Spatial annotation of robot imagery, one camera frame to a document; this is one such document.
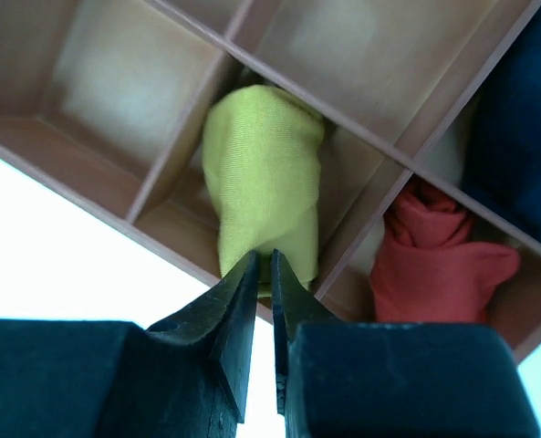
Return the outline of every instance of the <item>yellow-green fabric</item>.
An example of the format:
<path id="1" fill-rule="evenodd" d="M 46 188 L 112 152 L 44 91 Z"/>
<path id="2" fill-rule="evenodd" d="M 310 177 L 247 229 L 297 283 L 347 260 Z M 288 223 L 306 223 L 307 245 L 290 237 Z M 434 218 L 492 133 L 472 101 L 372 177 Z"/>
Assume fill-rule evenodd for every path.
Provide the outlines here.
<path id="1" fill-rule="evenodd" d="M 211 109 L 203 171 L 220 218 L 222 276 L 254 249 L 279 249 L 306 287 L 316 276 L 323 136 L 321 115 L 275 87 L 238 89 Z"/>

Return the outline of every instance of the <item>navy blue cloth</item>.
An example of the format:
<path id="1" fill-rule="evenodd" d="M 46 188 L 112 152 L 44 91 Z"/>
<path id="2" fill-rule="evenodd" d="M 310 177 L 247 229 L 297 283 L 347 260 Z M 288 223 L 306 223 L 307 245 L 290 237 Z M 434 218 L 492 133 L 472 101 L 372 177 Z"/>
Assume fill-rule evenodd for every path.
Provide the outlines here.
<path id="1" fill-rule="evenodd" d="M 484 84 L 462 187 L 541 241 L 541 8 Z"/>

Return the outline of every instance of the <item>rolled sock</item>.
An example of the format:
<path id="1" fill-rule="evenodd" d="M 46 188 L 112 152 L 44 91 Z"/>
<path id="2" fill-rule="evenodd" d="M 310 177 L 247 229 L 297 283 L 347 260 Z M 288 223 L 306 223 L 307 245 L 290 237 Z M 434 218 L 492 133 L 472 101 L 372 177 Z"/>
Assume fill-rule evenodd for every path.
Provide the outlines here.
<path id="1" fill-rule="evenodd" d="M 210 111 L 203 171 L 220 219 L 222 276 L 248 251 L 269 256 L 274 249 L 286 255 L 303 286 L 317 275 L 323 136 L 321 115 L 275 87 L 238 89 Z M 260 292 L 267 295 L 267 284 Z"/>
<path id="2" fill-rule="evenodd" d="M 420 179 L 384 220 L 369 278 L 378 321 L 484 322 L 495 288 L 519 268 L 513 248 L 470 242 L 474 216 Z"/>

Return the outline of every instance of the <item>drawer organizer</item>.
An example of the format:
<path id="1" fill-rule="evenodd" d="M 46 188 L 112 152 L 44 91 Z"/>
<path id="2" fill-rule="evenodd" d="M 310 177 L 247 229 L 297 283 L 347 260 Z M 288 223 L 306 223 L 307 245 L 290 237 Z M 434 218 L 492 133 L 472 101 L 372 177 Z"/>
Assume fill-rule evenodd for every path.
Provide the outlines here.
<path id="1" fill-rule="evenodd" d="M 456 184 L 463 108 L 540 5 L 0 0 L 0 158 L 211 285 L 218 221 L 201 130 L 248 68 L 333 122 L 316 297 L 344 319 L 373 318 L 381 217 L 417 174 L 520 249 L 489 321 L 522 359 L 541 342 L 541 244 Z"/>

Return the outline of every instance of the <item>red cloth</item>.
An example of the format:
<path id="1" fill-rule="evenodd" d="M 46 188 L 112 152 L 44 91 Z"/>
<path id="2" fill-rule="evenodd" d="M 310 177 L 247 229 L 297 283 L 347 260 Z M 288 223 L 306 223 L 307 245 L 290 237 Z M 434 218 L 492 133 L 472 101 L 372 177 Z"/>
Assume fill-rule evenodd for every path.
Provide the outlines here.
<path id="1" fill-rule="evenodd" d="M 470 242 L 474 216 L 412 178 L 384 215 L 371 271 L 378 321 L 484 322 L 495 287 L 520 264 L 513 248 Z"/>

